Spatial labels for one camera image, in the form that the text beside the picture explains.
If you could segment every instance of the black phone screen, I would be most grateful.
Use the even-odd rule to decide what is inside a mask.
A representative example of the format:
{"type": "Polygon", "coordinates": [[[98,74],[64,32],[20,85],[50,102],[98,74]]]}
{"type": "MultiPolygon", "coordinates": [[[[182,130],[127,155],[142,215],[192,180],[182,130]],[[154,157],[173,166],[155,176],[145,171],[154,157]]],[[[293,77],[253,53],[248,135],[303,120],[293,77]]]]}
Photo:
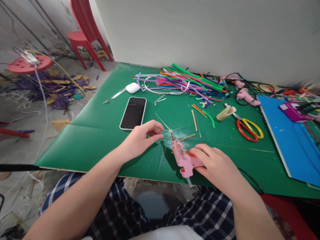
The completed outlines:
{"type": "Polygon", "coordinates": [[[141,125],[146,101],[147,100],[145,98],[129,98],[120,128],[133,129],[135,126],[141,125]]]}

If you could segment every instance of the red-handled scissors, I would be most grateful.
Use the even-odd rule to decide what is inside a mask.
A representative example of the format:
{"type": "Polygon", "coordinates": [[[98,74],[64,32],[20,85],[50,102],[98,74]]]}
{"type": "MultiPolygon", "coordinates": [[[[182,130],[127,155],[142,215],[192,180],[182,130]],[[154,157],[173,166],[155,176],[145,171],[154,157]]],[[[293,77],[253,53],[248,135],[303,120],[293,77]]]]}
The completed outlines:
{"type": "Polygon", "coordinates": [[[258,125],[256,125],[255,123],[251,122],[251,121],[248,120],[248,119],[239,117],[239,115],[236,114],[236,113],[233,113],[232,115],[233,115],[234,118],[237,120],[236,125],[237,125],[238,131],[240,132],[240,134],[241,134],[245,139],[247,139],[247,140],[250,141],[250,142],[257,142],[257,141],[259,141],[259,139],[264,138],[263,132],[262,132],[261,129],[258,127],[258,125]],[[256,132],[252,129],[252,127],[251,127],[249,124],[251,124],[252,126],[255,127],[255,129],[258,131],[259,135],[256,134],[256,132]],[[248,136],[244,133],[244,131],[242,130],[242,128],[244,128],[244,130],[246,130],[248,133],[250,133],[250,134],[253,136],[253,138],[248,137],[248,136]]]}

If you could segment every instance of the blue plaid pants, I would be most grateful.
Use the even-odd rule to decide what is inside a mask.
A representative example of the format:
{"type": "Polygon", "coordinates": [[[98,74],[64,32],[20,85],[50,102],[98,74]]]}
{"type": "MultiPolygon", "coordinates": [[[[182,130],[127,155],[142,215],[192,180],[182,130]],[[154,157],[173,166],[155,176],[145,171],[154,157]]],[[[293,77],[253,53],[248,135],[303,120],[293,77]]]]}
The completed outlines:
{"type": "MultiPolygon", "coordinates": [[[[70,172],[61,178],[48,193],[39,216],[83,175],[70,172]]],[[[130,239],[160,227],[188,225],[203,239],[236,239],[232,201],[216,188],[199,189],[193,200],[170,211],[162,223],[154,224],[124,189],[121,179],[116,178],[84,236],[97,240],[130,239]]]]}

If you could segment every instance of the yellow scissors handle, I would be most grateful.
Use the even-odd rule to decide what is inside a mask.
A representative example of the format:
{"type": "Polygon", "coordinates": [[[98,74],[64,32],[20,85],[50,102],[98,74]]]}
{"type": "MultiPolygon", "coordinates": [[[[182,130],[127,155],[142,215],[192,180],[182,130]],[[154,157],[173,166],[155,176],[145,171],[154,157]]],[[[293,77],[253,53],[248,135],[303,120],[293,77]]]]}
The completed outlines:
{"type": "Polygon", "coordinates": [[[250,120],[245,119],[245,118],[243,118],[242,121],[243,121],[243,123],[247,126],[247,128],[249,128],[250,131],[253,132],[259,139],[264,138],[263,132],[262,132],[261,129],[258,127],[258,125],[256,125],[255,123],[253,123],[253,122],[251,122],[250,120]],[[259,135],[255,133],[255,131],[252,129],[252,127],[249,125],[249,123],[257,129],[259,135]]]}

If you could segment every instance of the forearm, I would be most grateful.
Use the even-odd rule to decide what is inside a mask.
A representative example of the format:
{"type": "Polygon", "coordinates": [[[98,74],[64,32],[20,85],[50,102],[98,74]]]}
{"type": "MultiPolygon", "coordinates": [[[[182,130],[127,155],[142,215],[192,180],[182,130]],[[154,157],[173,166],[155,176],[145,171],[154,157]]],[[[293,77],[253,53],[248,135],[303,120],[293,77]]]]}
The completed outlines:
{"type": "Polygon", "coordinates": [[[249,183],[233,200],[233,213],[237,239],[283,239],[263,200],[249,183]]]}
{"type": "Polygon", "coordinates": [[[80,239],[98,213],[121,168],[109,153],[59,197],[25,239],[80,239]]]}

